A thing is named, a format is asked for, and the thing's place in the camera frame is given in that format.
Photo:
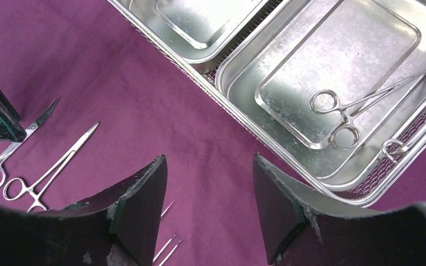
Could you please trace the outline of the metal mesh instrument tray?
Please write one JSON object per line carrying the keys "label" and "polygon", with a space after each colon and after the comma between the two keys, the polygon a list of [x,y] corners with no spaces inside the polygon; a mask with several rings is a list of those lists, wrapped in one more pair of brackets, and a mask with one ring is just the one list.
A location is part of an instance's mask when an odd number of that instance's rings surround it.
{"label": "metal mesh instrument tray", "polygon": [[318,191],[369,207],[426,148],[426,1],[112,1]]}

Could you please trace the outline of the steel needle holder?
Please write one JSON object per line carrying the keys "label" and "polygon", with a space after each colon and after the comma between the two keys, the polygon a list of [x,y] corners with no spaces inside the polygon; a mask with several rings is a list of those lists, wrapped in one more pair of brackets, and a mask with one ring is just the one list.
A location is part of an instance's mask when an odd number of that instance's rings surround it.
{"label": "steel needle holder", "polygon": [[182,243],[182,240],[177,234],[171,236],[166,243],[160,248],[153,258],[153,265],[163,266],[171,258],[171,256],[177,251],[178,247]]}

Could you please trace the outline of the steel hemostat clamp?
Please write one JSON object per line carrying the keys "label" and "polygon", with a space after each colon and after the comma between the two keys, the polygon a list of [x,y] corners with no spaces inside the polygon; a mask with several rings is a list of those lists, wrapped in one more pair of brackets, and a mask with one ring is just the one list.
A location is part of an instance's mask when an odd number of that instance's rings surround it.
{"label": "steel hemostat clamp", "polygon": [[[361,131],[354,124],[356,117],[360,116],[363,112],[370,109],[375,104],[379,103],[382,99],[386,98],[391,93],[397,91],[400,88],[405,87],[411,82],[426,76],[426,69],[417,72],[411,76],[403,78],[392,85],[389,85],[381,90],[370,93],[352,103],[343,104],[340,100],[339,95],[330,89],[318,91],[310,99],[310,109],[317,114],[328,114],[331,112],[338,111],[342,117],[341,124],[336,127],[329,135],[328,143],[334,149],[347,151],[356,147],[362,140]],[[321,95],[328,95],[333,100],[333,105],[329,109],[318,108],[316,102],[317,98]],[[349,146],[342,146],[336,142],[336,138],[341,131],[349,131],[353,135],[353,142]]]}
{"label": "steel hemostat clamp", "polygon": [[[23,177],[15,177],[10,179],[3,188],[3,198],[6,201],[16,201],[22,198],[24,195],[29,195],[33,198],[33,203],[28,207],[27,213],[34,211],[35,209],[41,209],[47,211],[48,207],[42,202],[42,197],[46,193],[49,186],[53,183],[56,177],[64,170],[66,165],[71,159],[77,154],[77,152],[83,147],[83,145],[90,139],[96,129],[99,127],[100,122],[96,122],[89,130],[87,130],[66,153],[48,169],[43,175],[40,176],[31,185],[26,183]],[[20,191],[11,196],[9,189],[14,184],[19,184]]]}

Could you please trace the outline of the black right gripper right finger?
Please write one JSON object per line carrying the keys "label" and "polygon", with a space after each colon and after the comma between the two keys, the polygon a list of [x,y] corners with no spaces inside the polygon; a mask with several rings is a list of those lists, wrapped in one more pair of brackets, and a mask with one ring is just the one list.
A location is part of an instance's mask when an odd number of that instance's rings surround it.
{"label": "black right gripper right finger", "polygon": [[426,202],[385,212],[357,207],[260,155],[253,186],[269,265],[426,265]]}

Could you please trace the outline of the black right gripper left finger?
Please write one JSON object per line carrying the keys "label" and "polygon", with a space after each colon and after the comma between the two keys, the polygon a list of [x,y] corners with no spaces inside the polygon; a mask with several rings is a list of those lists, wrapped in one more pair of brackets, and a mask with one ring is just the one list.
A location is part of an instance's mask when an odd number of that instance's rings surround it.
{"label": "black right gripper left finger", "polygon": [[167,181],[160,155],[61,210],[0,206],[0,265],[152,265]]}

